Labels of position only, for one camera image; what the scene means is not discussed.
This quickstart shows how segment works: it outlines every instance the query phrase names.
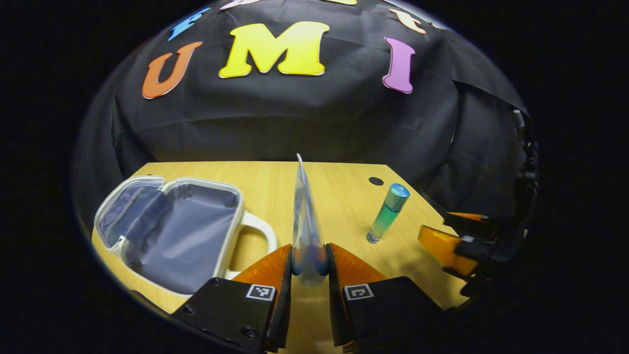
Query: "wooden table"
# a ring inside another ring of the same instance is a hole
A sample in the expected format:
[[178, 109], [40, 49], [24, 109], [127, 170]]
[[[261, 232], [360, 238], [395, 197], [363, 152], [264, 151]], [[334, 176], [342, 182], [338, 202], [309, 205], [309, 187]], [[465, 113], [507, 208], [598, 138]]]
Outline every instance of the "wooden table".
[[[274, 229], [278, 246], [292, 243], [292, 213], [297, 162], [215, 161], [194, 163], [150, 163], [134, 176], [153, 174], [166, 182], [179, 177], [196, 177], [237, 186], [243, 193], [245, 209], [267, 221]], [[419, 243], [422, 225], [450, 234], [443, 218], [393, 170], [385, 165], [346, 163], [304, 163], [311, 185], [324, 243], [333, 242], [360, 257], [385, 276], [406, 275], [441, 308], [461, 305], [467, 297], [459, 294], [463, 280], [441, 271], [441, 264]], [[378, 177], [384, 185], [369, 182]], [[387, 189], [392, 183], [405, 186], [411, 196], [387, 234], [377, 243], [366, 240]], [[105, 265], [127, 287], [137, 290], [168, 313], [185, 299], [144, 282], [107, 252], [94, 231], [92, 244]], [[231, 261], [232, 270], [244, 270], [264, 256], [263, 235], [244, 228]], [[280, 353], [341, 353], [334, 347], [330, 329], [328, 282], [319, 287], [292, 281], [291, 322], [286, 349]]]

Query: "lunch box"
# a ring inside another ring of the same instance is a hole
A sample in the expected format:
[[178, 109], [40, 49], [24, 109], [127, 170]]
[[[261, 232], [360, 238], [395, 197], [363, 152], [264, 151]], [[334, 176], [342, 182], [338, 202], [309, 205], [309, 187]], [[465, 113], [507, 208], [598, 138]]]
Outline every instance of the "lunch box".
[[277, 249], [273, 228], [243, 209], [234, 185], [199, 178], [130, 178], [113, 190], [94, 217], [106, 249], [146, 281], [189, 297], [210, 278], [231, 279], [228, 269], [243, 226]]

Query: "transparent plastic sheet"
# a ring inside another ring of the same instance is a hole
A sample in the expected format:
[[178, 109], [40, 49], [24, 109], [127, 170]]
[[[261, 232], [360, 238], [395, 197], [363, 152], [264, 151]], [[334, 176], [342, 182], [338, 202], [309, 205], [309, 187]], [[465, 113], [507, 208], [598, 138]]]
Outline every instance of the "transparent plastic sheet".
[[328, 263], [321, 238], [319, 220], [313, 206], [310, 184], [301, 156], [295, 185], [295, 205], [292, 228], [292, 273], [309, 287], [323, 282], [328, 274]]

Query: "yellow letter m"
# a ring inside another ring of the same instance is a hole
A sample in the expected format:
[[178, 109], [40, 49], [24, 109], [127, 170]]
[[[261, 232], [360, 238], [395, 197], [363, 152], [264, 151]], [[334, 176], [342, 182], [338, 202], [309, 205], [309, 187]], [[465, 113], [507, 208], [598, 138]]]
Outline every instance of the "yellow letter m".
[[322, 75], [325, 67], [319, 62], [321, 36], [330, 26], [312, 21], [301, 21], [290, 26], [277, 38], [262, 23], [235, 28], [230, 32], [231, 46], [227, 65], [218, 75], [222, 78], [245, 76], [251, 72], [247, 54], [251, 53], [260, 72], [268, 72], [286, 52], [286, 59], [277, 65], [283, 74]]

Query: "black fabric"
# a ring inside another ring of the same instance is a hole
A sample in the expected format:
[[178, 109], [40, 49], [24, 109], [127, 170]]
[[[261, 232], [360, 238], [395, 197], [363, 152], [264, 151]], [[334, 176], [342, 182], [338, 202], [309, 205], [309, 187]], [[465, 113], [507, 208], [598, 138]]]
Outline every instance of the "black fabric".
[[[94, 99], [72, 176], [86, 228], [106, 195], [145, 163], [293, 161], [296, 152], [306, 161], [386, 164], [449, 211], [513, 213], [512, 184], [524, 155], [511, 111], [526, 108], [500, 70], [461, 36], [426, 21], [427, 34], [420, 35], [389, 11], [395, 6], [380, 1], [264, 0], [219, 11], [224, 3], [209, 4], [169, 42], [180, 21], [165, 27], [114, 71]], [[249, 75], [218, 77], [232, 29], [263, 23], [278, 36], [298, 21], [330, 26], [321, 40], [322, 76], [281, 74], [282, 55], [268, 73], [249, 57]], [[382, 84], [390, 59], [384, 37], [416, 51], [411, 94]], [[177, 50], [196, 41], [203, 44], [181, 82], [145, 99], [148, 64], [173, 53], [163, 80]]]

